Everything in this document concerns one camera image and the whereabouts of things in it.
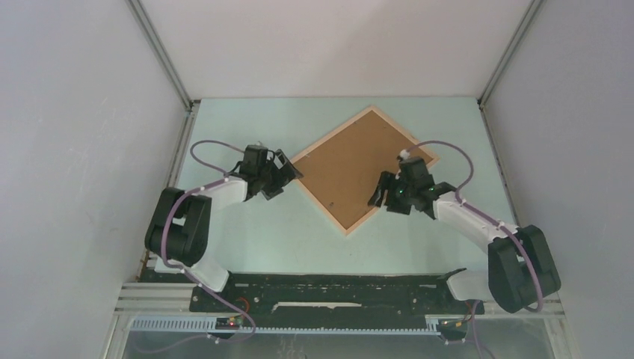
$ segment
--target brown board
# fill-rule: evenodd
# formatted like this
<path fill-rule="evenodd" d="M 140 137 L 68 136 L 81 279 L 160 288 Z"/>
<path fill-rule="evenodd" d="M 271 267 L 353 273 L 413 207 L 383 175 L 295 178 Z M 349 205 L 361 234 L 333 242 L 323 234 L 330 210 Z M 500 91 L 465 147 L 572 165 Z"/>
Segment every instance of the brown board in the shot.
<path fill-rule="evenodd" d="M 418 144 L 408 131 L 370 106 L 293 158 L 304 174 L 299 185 L 344 234 L 349 234 L 378 208 L 368 206 L 382 171 L 396 173 L 396 156 Z M 416 149 L 428 168 L 438 155 Z"/>

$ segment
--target wooden frame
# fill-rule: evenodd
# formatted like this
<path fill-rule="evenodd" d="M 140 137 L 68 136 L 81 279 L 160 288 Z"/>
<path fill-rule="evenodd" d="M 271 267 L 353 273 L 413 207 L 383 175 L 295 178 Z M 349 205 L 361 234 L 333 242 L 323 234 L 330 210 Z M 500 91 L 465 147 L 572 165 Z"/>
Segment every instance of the wooden frame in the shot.
<path fill-rule="evenodd" d="M 292 163 L 296 163 L 297 161 L 299 161 L 300 159 L 302 159 L 303 157 L 305 157 L 306 155 L 308 155 L 309 153 L 311 153 L 312 151 L 314 151 L 317 147 L 321 146 L 323 143 L 325 143 L 326 141 L 330 140 L 332 137 L 334 137 L 335 135 L 339 134 L 341 131 L 343 131 L 344 129 L 346 129 L 348 126 L 354 124 L 356 121 L 358 121 L 359 119 L 361 119 L 362 117 L 366 116 L 368 113 L 370 112 L 374 112 L 376 113 L 378 116 L 380 116 L 386 123 L 388 123 L 391 127 L 393 127 L 394 129 L 396 129 L 398 132 L 401 133 L 401 135 L 403 135 L 404 137 L 406 137 L 407 140 L 409 140 L 412 144 L 418 144 L 420 143 L 419 140 L 417 140 L 415 137 L 413 137 L 406 129 L 404 129 L 401 125 L 399 125 L 398 123 L 396 123 L 390 116 L 388 116 L 387 114 L 385 114 L 382 110 L 380 110 L 378 107 L 371 105 L 367 108 L 365 108 L 363 111 L 361 111 L 360 113 L 356 114 L 355 116 L 353 116 L 351 119 L 345 121 L 341 126 L 337 127 L 336 129 L 334 129 L 333 131 L 331 131 L 330 133 L 328 133 L 326 136 L 320 138 L 319 140 L 317 140 L 317 142 L 315 142 L 314 144 L 311 144 L 310 146 L 308 146 L 308 148 L 306 148 L 305 150 L 301 151 L 299 154 L 297 154 L 295 157 L 292 158 L 291 162 Z M 430 149 L 428 149 L 427 147 L 421 147 L 421 150 L 427 154 L 429 157 L 431 157 L 431 161 L 427 164 L 427 167 L 430 168 L 431 166 L 435 165 L 436 162 L 438 162 L 440 160 L 440 157 L 434 152 L 431 151 Z M 317 197 L 315 197 L 315 195 L 301 182 L 301 180 L 297 181 L 297 184 L 299 185 L 299 187 L 302 189 L 302 191 L 304 193 L 306 193 L 306 195 L 308 196 L 308 198 L 310 198 L 315 205 L 322 210 L 322 212 L 342 231 L 342 233 L 344 233 L 345 235 L 348 235 L 349 233 L 351 233 L 352 231 L 356 230 L 363 222 L 365 222 L 368 218 L 370 218 L 372 215 L 374 215 L 379 208 L 376 207 L 374 209 L 371 209 L 369 212 L 367 212 L 361 219 L 359 219 L 357 222 L 355 222 L 352 226 L 350 226 L 349 228 L 345 228 L 341 225 L 341 223 L 339 223 L 339 221 L 334 217 L 334 215 L 323 205 L 321 204 L 321 202 L 319 201 L 319 199 Z"/>

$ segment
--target gray wall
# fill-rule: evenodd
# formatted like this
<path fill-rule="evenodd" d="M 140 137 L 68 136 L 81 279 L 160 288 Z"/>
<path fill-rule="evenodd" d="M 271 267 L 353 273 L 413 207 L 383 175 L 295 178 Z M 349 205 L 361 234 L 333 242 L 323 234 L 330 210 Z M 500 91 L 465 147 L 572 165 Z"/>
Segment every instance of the gray wall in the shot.
<path fill-rule="evenodd" d="M 97 358 L 184 110 L 124 0 L 0 4 L 0 358 Z"/>
<path fill-rule="evenodd" d="M 631 358 L 634 1 L 547 1 L 487 107 L 523 223 L 547 235 L 582 355 Z"/>

